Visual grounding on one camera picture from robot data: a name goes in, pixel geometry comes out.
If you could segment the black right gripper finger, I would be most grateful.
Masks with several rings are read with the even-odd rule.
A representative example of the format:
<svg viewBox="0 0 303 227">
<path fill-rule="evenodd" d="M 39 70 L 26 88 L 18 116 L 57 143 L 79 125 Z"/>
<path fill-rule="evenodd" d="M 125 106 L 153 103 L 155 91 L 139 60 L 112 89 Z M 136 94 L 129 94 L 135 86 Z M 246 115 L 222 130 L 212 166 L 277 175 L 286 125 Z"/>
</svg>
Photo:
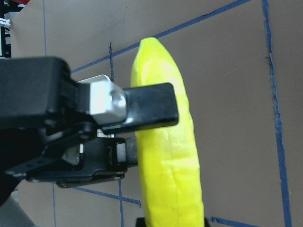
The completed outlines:
<svg viewBox="0 0 303 227">
<path fill-rule="evenodd" d="M 89 114 L 104 133 L 173 126 L 178 107 L 171 83 L 122 89 L 109 81 L 89 86 Z"/>
<path fill-rule="evenodd" d="M 137 166 L 137 141 L 132 138 L 97 137 L 80 145 L 84 167 L 127 169 Z"/>
</svg>

